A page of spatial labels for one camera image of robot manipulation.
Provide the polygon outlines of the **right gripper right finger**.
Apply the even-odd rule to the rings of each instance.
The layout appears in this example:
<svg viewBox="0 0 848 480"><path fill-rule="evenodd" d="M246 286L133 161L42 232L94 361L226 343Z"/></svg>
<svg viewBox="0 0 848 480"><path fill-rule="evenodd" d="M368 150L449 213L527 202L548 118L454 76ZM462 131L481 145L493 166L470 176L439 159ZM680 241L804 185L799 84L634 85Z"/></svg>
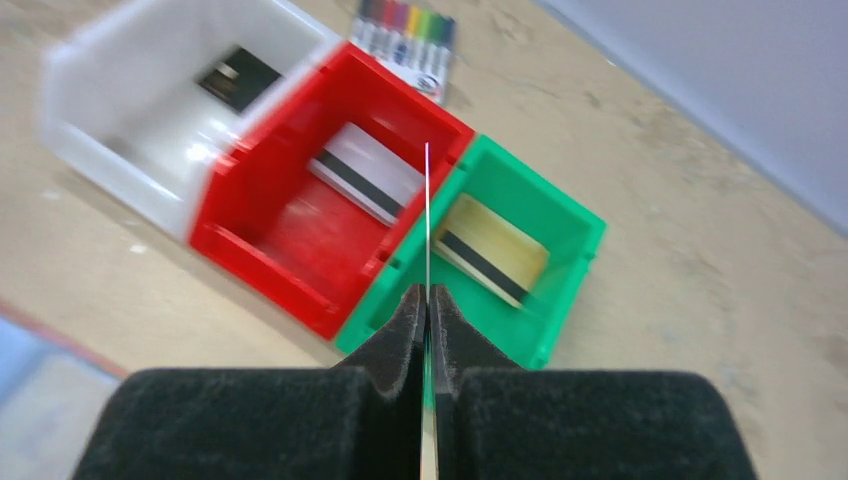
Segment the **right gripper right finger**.
<svg viewBox="0 0 848 480"><path fill-rule="evenodd" d="M429 357L437 474L440 479L456 479L455 410L462 375L476 367L519 368L520 365L466 320L444 285L430 288Z"/></svg>

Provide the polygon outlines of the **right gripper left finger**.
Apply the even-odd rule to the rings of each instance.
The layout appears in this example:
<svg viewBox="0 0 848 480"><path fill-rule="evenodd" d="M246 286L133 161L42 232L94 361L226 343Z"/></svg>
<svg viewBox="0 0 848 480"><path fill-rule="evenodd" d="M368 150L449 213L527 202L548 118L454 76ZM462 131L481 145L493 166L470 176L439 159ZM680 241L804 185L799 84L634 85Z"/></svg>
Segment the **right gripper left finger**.
<svg viewBox="0 0 848 480"><path fill-rule="evenodd" d="M354 381L346 479L420 477L427 313L425 287L410 286L383 327L335 366Z"/></svg>

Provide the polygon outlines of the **orange credit card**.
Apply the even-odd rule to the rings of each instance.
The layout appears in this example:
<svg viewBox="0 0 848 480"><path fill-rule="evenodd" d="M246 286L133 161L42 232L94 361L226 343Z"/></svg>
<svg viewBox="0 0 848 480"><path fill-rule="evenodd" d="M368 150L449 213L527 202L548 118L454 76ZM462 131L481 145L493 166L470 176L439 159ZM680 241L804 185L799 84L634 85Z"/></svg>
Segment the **orange credit card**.
<svg viewBox="0 0 848 480"><path fill-rule="evenodd" d="M433 462L434 479L439 478L439 460L438 460L438 438L437 438L437 418L436 418L436 401L435 401L435 380L433 379L433 347L432 333L430 320L430 300L431 300L431 160L430 160L430 142L424 144L425 150L425 174L424 174L424 218L425 218L425 306L426 306L426 327L425 327L425 346L426 346L426 361L425 361L425 379L428 382L428 393L426 399L429 401L431 415L431 444L433 447Z"/></svg>
<svg viewBox="0 0 848 480"><path fill-rule="evenodd" d="M435 252L508 305L519 308L549 251L473 197L462 194L436 230Z"/></svg>

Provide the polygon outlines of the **green plastic bin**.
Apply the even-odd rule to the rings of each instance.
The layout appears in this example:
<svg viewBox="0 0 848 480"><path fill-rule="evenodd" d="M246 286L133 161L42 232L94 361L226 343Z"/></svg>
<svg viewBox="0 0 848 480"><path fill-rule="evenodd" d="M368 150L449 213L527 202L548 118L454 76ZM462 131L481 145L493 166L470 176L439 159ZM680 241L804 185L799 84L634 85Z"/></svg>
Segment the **green plastic bin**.
<svg viewBox="0 0 848 480"><path fill-rule="evenodd" d="M465 318L523 367L550 360L569 310L594 259L605 222L485 135L472 142L431 202L439 224L467 194L541 243L550 253L536 285L514 308L439 255L433 282L448 287ZM335 344L358 348L392 316L407 288L425 280L425 219L418 218L348 317Z"/></svg>

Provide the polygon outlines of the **red plastic bin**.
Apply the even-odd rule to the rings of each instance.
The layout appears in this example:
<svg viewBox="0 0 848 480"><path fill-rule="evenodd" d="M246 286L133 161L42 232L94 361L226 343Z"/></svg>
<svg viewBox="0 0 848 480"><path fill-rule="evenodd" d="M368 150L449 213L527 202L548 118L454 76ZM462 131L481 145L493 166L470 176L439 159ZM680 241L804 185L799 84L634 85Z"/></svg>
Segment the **red plastic bin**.
<svg viewBox="0 0 848 480"><path fill-rule="evenodd" d="M430 182L384 224L309 170L355 126ZM474 130L350 43L216 162L190 245L334 338L474 139Z"/></svg>

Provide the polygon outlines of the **white plastic bin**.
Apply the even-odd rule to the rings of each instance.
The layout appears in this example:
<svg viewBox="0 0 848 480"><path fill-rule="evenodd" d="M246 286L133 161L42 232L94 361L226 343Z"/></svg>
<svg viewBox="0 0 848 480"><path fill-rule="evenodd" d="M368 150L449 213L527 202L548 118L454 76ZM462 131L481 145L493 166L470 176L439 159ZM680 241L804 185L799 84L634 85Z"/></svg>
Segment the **white plastic bin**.
<svg viewBox="0 0 848 480"><path fill-rule="evenodd" d="M341 43L288 1L127 1L46 53L42 140L186 240L216 160ZM195 83L235 46L282 75L241 114Z"/></svg>

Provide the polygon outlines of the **pink leather card holder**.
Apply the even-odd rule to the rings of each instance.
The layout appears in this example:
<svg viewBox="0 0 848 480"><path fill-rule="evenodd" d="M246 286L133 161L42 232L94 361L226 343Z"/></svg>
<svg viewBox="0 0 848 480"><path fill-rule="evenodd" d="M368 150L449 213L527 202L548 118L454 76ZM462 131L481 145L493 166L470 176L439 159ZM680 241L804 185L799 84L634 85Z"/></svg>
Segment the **pink leather card holder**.
<svg viewBox="0 0 848 480"><path fill-rule="evenodd" d="M1 301L1 477L69 479L127 371Z"/></svg>

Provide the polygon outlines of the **silver credit card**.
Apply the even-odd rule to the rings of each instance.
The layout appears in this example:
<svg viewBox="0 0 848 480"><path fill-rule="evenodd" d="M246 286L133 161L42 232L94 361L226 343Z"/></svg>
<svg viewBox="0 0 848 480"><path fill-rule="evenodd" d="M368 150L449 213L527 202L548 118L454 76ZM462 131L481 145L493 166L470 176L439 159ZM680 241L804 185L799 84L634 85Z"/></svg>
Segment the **silver credit card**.
<svg viewBox="0 0 848 480"><path fill-rule="evenodd" d="M387 226L425 183L422 173L352 123L313 157L309 170Z"/></svg>

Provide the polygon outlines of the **black credit card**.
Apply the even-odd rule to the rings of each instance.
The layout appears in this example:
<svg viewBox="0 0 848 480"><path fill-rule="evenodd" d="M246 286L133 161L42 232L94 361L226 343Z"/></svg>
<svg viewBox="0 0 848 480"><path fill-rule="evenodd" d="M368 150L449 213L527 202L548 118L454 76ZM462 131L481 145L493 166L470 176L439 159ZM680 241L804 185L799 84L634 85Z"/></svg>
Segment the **black credit card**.
<svg viewBox="0 0 848 480"><path fill-rule="evenodd" d="M241 46L215 60L195 83L235 113L243 113L282 75Z"/></svg>

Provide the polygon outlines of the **pack of coloured markers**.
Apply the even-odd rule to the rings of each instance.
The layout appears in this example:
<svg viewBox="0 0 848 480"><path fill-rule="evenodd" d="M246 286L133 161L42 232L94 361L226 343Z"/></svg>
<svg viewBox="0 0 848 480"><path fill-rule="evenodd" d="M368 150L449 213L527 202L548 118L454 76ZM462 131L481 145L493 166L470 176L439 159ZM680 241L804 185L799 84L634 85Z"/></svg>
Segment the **pack of coloured markers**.
<svg viewBox="0 0 848 480"><path fill-rule="evenodd" d="M457 22L400 1L361 0L351 43L438 105L446 97Z"/></svg>

